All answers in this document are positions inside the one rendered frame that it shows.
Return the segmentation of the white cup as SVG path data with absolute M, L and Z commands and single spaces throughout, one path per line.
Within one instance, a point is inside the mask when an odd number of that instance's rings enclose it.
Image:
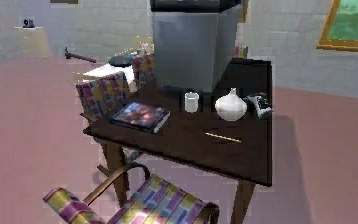
M 185 94 L 185 111 L 195 113 L 198 110 L 199 94 L 188 92 Z

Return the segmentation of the dark brown wooden table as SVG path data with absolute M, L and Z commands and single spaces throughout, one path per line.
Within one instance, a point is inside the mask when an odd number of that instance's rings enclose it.
M 236 88 L 241 96 L 263 92 L 271 97 L 271 63 L 240 58 L 232 60 L 214 92 L 200 100 L 196 113 L 183 110 L 181 91 L 165 91 L 156 82 L 149 82 L 131 99 L 170 111 L 170 117 L 156 134 L 113 125 L 108 117 L 98 119 L 84 133 L 110 144 L 134 148 L 237 180 L 231 224 L 243 224 L 254 187 L 272 185 L 272 120 L 258 119 L 252 111 L 235 122 L 219 118 L 214 101 L 230 88 Z M 204 132 L 241 142 L 214 138 Z

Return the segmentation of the white round vase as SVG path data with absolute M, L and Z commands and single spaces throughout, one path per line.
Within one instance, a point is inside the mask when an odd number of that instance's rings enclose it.
M 247 111 L 247 104 L 237 95 L 237 89 L 232 88 L 230 92 L 220 97 L 215 102 L 215 109 L 220 118 L 225 121 L 237 121 Z

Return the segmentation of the yellow pencil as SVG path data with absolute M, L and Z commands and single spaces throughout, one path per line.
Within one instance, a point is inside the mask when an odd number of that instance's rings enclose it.
M 218 135 L 218 134 L 213 134 L 213 133 L 210 133 L 210 132 L 204 132 L 204 134 L 207 135 L 207 136 L 211 136 L 211 137 L 214 137 L 214 138 L 223 139 L 223 140 L 227 140 L 227 141 L 231 141 L 231 142 L 237 142 L 237 143 L 241 142 L 241 140 L 239 140 L 239 139 L 235 139 L 235 138 L 231 138 L 231 137 L 227 137 L 227 136 L 222 136 L 222 135 Z

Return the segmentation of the dark round pan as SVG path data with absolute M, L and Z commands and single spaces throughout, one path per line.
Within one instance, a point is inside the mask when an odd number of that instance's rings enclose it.
M 118 55 L 111 57 L 108 63 L 113 67 L 129 67 L 132 65 L 133 56 L 131 55 Z

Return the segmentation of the black and white small box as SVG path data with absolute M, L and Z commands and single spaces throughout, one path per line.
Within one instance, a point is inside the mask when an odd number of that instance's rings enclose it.
M 247 96 L 249 110 L 252 111 L 258 119 L 265 118 L 272 113 L 272 108 L 268 102 L 267 95 L 256 93 Z

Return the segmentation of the colourful book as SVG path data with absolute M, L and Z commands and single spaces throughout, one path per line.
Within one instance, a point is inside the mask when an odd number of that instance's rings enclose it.
M 156 134 L 170 117 L 170 111 L 159 106 L 131 102 L 109 118 L 115 125 Z

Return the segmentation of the grey box with black lid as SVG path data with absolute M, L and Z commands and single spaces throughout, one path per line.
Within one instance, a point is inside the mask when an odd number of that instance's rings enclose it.
M 159 85 L 212 91 L 233 56 L 242 0 L 150 0 Z

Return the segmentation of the gold framed green picture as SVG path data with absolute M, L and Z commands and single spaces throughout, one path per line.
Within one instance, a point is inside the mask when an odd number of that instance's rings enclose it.
M 358 52 L 358 0 L 333 0 L 316 48 Z

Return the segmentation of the colourful patchwork chair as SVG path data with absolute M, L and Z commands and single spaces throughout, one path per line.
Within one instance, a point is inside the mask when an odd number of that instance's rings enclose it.
M 144 183 L 108 222 L 104 221 L 90 204 L 133 168 L 143 169 Z M 67 224 L 218 224 L 218 205 L 206 203 L 161 177 L 151 175 L 145 165 L 132 162 L 113 173 L 102 165 L 98 169 L 107 179 L 84 200 L 59 187 L 46 194 L 43 201 Z
M 75 88 L 83 108 L 81 116 L 89 124 L 113 111 L 130 96 L 123 72 L 77 81 Z
M 155 78 L 155 54 L 137 55 L 133 58 L 132 68 L 134 72 L 134 81 L 137 87 L 141 88 Z

